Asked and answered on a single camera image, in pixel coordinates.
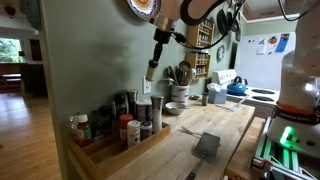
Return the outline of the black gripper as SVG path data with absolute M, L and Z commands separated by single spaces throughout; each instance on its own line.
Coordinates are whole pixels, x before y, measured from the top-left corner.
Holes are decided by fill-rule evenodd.
M 163 45 L 169 43 L 171 34 L 176 28 L 178 19 L 179 17 L 168 17 L 164 15 L 158 15 L 149 19 L 149 22 L 156 26 L 153 37 L 153 39 L 156 41 L 156 45 L 154 48 L 153 57 L 149 61 L 149 66 L 151 68 L 156 68 L 158 66 Z

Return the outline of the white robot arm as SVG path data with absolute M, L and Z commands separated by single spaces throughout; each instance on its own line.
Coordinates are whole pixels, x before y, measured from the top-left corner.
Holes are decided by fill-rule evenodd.
M 195 26 L 225 0 L 160 0 L 160 11 L 150 19 L 156 26 L 155 45 L 146 78 L 152 80 L 177 20 Z M 320 0 L 304 0 L 296 25 L 295 49 L 282 60 L 281 88 L 267 136 L 280 146 L 313 157 L 320 156 L 319 90 Z

